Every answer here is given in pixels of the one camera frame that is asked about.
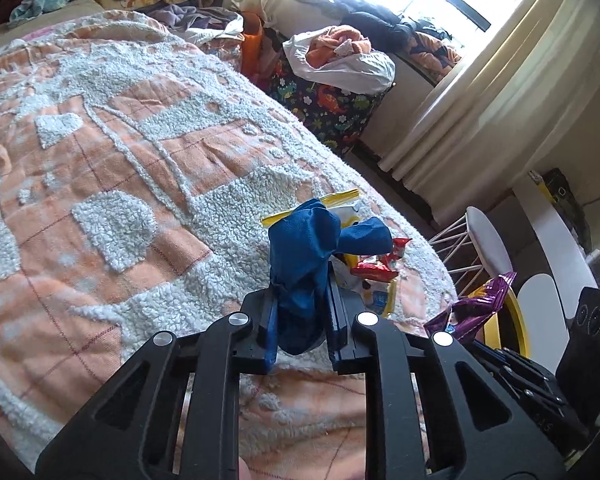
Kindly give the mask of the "left hand thumb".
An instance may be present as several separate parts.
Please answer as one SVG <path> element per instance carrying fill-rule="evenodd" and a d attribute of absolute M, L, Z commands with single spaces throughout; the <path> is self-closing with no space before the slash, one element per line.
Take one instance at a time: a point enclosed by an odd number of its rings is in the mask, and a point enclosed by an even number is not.
<path fill-rule="evenodd" d="M 242 460 L 242 458 L 239 458 L 238 466 L 239 466 L 238 479 L 239 480 L 252 480 L 251 471 L 250 471 L 247 463 L 245 463 L 245 461 Z"/>

